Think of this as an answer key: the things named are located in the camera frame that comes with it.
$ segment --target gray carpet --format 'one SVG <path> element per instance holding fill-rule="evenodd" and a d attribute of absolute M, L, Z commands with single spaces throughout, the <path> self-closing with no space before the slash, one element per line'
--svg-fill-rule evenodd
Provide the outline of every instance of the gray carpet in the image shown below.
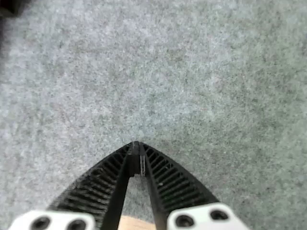
<path fill-rule="evenodd" d="M 2 230 L 132 140 L 253 230 L 306 228 L 306 0 L 32 0 L 1 30 Z M 152 221 L 144 188 L 123 212 Z"/>

